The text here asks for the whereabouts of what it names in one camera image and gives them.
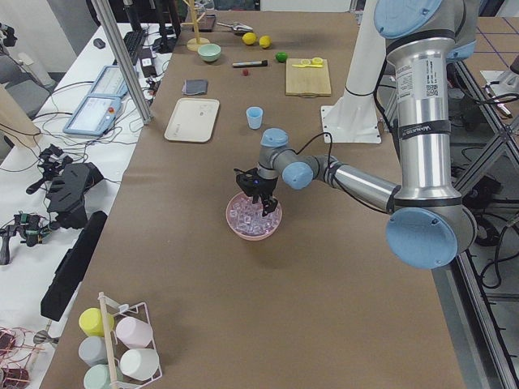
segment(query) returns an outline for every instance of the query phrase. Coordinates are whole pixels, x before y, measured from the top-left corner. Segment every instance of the yellow cup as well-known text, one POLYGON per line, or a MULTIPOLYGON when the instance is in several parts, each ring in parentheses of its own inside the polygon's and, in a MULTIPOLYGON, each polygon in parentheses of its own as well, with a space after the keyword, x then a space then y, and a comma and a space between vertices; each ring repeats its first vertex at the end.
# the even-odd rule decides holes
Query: yellow cup
MULTIPOLYGON (((110 330, 113 330, 115 321, 111 314, 108 314, 108 323, 110 330)), ((101 310, 99 308, 88 308, 85 310, 79 317, 79 328, 87 336, 105 336, 101 310)))

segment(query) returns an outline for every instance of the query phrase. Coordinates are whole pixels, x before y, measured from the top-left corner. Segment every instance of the chair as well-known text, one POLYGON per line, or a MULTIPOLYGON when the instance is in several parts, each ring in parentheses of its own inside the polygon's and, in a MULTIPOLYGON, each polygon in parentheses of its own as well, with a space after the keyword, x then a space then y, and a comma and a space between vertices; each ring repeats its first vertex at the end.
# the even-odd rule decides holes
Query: chair
POLYGON ((5 54, 0 54, 0 83, 30 118, 37 115, 50 94, 5 54))

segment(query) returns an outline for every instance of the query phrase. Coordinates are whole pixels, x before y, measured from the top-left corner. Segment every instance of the keyboard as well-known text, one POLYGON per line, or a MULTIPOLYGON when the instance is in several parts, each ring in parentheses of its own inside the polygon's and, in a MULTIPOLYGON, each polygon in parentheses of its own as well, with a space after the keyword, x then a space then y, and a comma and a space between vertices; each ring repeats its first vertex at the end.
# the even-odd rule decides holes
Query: keyboard
POLYGON ((139 59, 140 50, 144 46, 146 41, 146 31, 130 31, 124 36, 124 45, 127 47, 128 53, 130 54, 131 63, 135 65, 139 59))

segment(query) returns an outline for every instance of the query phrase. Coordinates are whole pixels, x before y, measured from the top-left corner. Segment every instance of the blue joint cap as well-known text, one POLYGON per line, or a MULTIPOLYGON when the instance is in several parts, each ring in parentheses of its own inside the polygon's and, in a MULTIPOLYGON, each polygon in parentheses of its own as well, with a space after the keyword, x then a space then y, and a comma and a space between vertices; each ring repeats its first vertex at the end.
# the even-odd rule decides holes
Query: blue joint cap
POLYGON ((452 50, 449 54, 447 54, 447 63, 463 61, 467 59, 476 49, 476 41, 467 43, 462 47, 458 47, 457 49, 452 50))
POLYGON ((282 147, 289 142, 289 136, 281 128, 269 128, 261 137, 261 145, 265 147, 282 147))
POLYGON ((434 269, 457 254, 453 229, 437 214, 422 208, 402 208, 391 215, 386 239, 403 262, 420 269, 434 269))
POLYGON ((304 162, 292 162, 283 170, 282 177, 292 189, 300 190, 310 185, 314 172, 304 162))
POLYGON ((386 39, 412 34, 427 23, 442 1, 379 0, 375 8, 376 30, 386 39))

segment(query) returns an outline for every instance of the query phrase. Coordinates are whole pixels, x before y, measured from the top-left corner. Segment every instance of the wooden cutting board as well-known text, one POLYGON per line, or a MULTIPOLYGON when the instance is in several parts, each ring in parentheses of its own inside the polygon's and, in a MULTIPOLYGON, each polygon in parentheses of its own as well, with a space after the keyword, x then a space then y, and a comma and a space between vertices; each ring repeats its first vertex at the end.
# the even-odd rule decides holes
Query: wooden cutting board
POLYGON ((324 59, 323 67, 293 67, 292 64, 301 63, 301 58, 289 58, 286 61, 286 88, 287 96, 331 96, 330 74, 328 61, 324 59))

